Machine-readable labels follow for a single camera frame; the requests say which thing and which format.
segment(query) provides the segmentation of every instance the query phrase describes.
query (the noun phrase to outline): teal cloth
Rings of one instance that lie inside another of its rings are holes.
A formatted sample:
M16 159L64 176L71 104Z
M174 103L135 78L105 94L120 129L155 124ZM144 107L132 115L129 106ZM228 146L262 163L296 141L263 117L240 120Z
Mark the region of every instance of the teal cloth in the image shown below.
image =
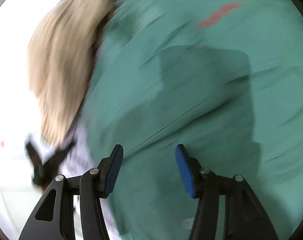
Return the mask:
M241 6L200 27L232 3ZM184 191L175 162L182 143L216 174L242 174L279 239L288 239L303 218L303 18L296 7L290 0L119 4L83 117L96 163L115 144L124 148L109 198L122 238L188 239L197 200Z

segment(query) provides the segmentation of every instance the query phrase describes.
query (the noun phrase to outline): pink spot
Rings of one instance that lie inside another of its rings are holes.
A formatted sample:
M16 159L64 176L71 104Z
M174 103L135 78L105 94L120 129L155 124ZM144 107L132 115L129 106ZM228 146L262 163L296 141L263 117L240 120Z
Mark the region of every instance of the pink spot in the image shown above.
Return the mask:
M231 3L231 4L224 5L218 11L213 12L209 19L202 21L200 23L200 27L207 28L211 25L218 23L223 16L229 14L232 9L238 8L238 7L241 7L240 3Z

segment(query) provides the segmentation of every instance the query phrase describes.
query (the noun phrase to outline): beige fabric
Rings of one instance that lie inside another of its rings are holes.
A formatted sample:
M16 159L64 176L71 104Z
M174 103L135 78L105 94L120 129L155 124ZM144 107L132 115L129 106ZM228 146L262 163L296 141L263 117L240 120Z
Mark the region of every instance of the beige fabric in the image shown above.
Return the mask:
M93 70L97 26L114 0L63 0L38 25L28 45L29 89L42 116L47 143L63 141Z

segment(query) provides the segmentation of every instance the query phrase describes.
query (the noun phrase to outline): tan cloth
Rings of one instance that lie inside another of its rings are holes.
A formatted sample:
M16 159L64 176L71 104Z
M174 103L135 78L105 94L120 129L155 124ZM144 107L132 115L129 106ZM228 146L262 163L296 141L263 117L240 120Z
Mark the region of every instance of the tan cloth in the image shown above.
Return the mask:
M41 134L47 143L63 141L87 92L97 26L114 1L63 0L44 17L30 40L29 89L39 102Z

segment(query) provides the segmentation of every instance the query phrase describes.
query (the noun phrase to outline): round metal bolt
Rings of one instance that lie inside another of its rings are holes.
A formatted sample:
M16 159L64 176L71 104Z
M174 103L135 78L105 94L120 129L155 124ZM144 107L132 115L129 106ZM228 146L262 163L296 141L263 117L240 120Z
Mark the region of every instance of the round metal bolt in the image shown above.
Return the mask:
M95 175L99 172L99 170L97 168L92 168L89 173L92 174L92 175Z
M235 180L237 180L238 182L242 182L244 180L244 177L241 175L236 175Z
M63 179L64 179L64 176L62 176L62 175L57 175L55 178L56 181L62 181Z
M201 172L202 174L209 174L210 169L208 169L208 168L202 168L202 169L200 170L200 172Z

